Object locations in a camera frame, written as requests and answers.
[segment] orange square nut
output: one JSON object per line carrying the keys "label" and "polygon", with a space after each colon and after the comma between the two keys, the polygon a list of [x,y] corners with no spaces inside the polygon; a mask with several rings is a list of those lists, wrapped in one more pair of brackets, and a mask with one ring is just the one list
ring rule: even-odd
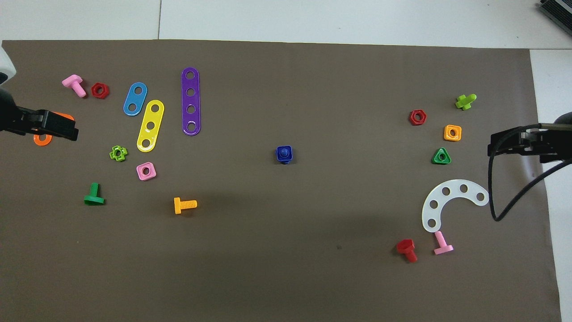
{"label": "orange square nut", "polygon": [[445,133],[443,135],[443,138],[447,141],[453,141],[453,142],[461,141],[462,130],[463,129],[461,129],[461,127],[458,125],[449,124],[445,127]]}

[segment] bolt head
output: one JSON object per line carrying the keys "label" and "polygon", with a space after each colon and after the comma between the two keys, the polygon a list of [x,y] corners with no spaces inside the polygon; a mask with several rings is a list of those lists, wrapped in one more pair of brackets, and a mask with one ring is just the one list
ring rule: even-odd
{"label": "bolt head", "polygon": [[435,252],[435,255],[439,255],[439,254],[450,252],[452,250],[453,250],[453,246],[447,245],[445,247],[437,248],[437,249],[433,250],[433,252]]}
{"label": "bolt head", "polygon": [[90,196],[90,195],[87,195],[84,197],[84,204],[89,205],[89,206],[103,205],[104,202],[105,202],[105,199],[103,199],[101,197],[94,197],[94,196]]}
{"label": "bolt head", "polygon": [[415,244],[412,239],[404,239],[397,244],[397,251],[400,254],[407,254],[413,252]]}
{"label": "bolt head", "polygon": [[84,80],[81,79],[80,76],[77,76],[76,74],[73,74],[73,75],[71,75],[70,77],[68,77],[68,78],[66,78],[66,79],[64,79],[64,80],[62,80],[62,85],[65,86],[65,87],[72,87],[72,84],[73,84],[73,83],[76,83],[76,82],[81,83],[81,82],[83,82],[83,81],[84,81]]}

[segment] red bolt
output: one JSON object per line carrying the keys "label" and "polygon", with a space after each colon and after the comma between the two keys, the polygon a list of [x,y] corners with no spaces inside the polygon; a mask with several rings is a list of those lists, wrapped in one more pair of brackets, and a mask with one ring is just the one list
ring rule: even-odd
{"label": "red bolt", "polygon": [[412,239],[404,239],[397,244],[397,252],[405,254],[405,257],[407,257],[411,263],[417,262],[417,256],[413,252],[414,249],[415,245]]}

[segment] green cross nut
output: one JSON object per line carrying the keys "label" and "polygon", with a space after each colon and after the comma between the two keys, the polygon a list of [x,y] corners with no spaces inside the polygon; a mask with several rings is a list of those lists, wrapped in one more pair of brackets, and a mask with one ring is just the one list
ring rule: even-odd
{"label": "green cross nut", "polygon": [[115,160],[117,162],[123,162],[125,161],[125,156],[127,155],[127,149],[120,147],[120,146],[114,146],[113,148],[111,148],[111,152],[109,153],[109,157],[111,158],[111,160]]}

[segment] yellow plastic strip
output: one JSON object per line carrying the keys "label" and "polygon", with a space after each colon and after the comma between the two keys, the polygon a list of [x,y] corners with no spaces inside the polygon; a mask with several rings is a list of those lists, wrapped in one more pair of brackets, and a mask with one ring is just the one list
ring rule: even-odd
{"label": "yellow plastic strip", "polygon": [[[147,103],[145,114],[143,115],[143,122],[141,123],[141,129],[139,130],[139,139],[137,139],[137,148],[139,151],[149,152],[155,148],[164,111],[165,106],[159,100],[152,100]],[[146,142],[146,146],[143,145],[145,140],[149,142],[148,146],[146,145]]]}

